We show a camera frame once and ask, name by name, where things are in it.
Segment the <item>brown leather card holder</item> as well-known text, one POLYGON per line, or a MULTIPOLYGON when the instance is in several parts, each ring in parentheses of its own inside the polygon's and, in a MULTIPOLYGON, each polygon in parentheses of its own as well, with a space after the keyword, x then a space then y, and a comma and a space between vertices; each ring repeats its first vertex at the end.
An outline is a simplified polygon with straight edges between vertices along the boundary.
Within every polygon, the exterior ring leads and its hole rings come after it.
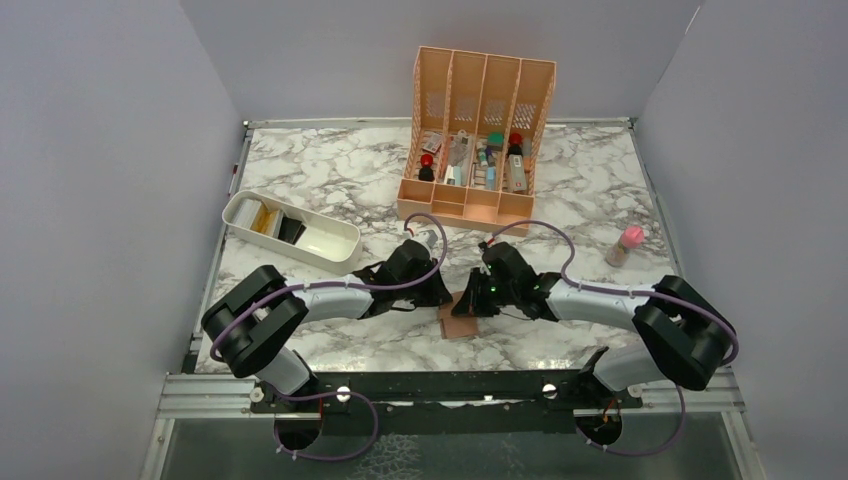
POLYGON ((449 304, 440 306, 438 309, 437 319, 441 338, 444 340, 473 337, 479 334, 476 317, 455 317, 451 314, 452 308, 461 296, 461 292, 453 292, 452 301, 449 304))

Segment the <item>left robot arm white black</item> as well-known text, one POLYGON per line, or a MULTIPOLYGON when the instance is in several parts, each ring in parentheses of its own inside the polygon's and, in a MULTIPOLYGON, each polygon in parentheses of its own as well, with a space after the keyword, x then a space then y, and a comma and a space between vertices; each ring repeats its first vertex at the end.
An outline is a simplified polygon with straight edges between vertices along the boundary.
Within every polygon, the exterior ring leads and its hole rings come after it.
POLYGON ((306 362, 286 346, 300 325, 367 319, 400 301, 417 309, 451 300, 429 246, 407 239, 384 261, 312 284, 289 280, 272 265, 260 266, 207 309, 201 327, 213 343, 211 357, 237 378, 266 382, 285 407, 298 411, 313 401, 315 387, 306 362))

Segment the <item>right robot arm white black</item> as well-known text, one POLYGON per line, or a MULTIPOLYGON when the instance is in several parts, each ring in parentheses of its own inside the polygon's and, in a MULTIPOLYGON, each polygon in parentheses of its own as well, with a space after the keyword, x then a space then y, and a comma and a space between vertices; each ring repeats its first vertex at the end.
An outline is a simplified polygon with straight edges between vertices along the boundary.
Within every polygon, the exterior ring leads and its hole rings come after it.
POLYGON ((452 316, 493 317, 514 307, 531 320, 586 321, 638 335, 625 347, 601 349, 583 367, 577 393, 589 406, 660 380, 702 391, 737 350, 733 327, 680 277, 666 275, 652 287, 631 290, 579 283, 536 272, 506 242, 483 247, 482 261, 469 274, 452 316))

